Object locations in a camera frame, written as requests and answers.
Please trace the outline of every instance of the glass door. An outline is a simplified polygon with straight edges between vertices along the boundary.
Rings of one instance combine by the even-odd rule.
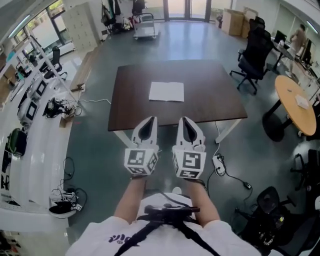
[[[209,22],[211,0],[164,0],[166,21]]]

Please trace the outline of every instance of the white paper sheet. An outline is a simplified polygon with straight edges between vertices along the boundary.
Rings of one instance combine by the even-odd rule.
[[[152,82],[149,100],[184,102],[184,84],[182,82]]]

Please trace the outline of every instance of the white cabinet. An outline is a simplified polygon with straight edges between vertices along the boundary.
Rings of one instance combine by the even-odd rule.
[[[75,6],[61,16],[78,51],[90,50],[99,45],[99,35],[88,2]]]

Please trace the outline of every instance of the round wooden table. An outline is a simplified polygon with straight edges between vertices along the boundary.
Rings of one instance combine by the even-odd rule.
[[[304,109],[298,106],[296,101],[296,95],[308,99],[302,88],[289,77],[279,75],[275,79],[275,90],[279,100],[262,118],[264,131],[269,138],[275,142],[281,141],[285,135],[285,128],[292,123],[305,135],[313,135],[316,132],[317,122],[312,104],[308,101],[309,107]],[[281,104],[290,117],[284,123],[274,114]]]

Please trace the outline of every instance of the forearm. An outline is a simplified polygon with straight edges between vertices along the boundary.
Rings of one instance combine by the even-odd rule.
[[[205,188],[197,182],[187,181],[186,183],[192,206],[200,208],[200,212],[195,214],[199,224],[204,227],[209,222],[220,220],[217,208],[211,202]]]
[[[126,220],[129,224],[137,218],[140,202],[145,191],[145,178],[133,179],[118,203],[114,216]]]

